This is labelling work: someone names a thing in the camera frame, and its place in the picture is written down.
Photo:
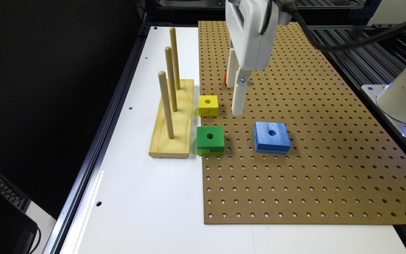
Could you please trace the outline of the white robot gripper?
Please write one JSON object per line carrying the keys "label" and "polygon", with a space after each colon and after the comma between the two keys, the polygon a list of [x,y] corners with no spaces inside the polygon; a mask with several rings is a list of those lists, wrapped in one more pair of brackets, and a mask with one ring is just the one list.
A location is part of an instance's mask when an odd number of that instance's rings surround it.
{"label": "white robot gripper", "polygon": [[232,113],[235,116],[243,113],[251,71],[265,69],[271,58],[278,7],[272,3],[271,12],[267,13],[267,6],[267,0],[226,2],[230,35],[227,87],[234,87]]}

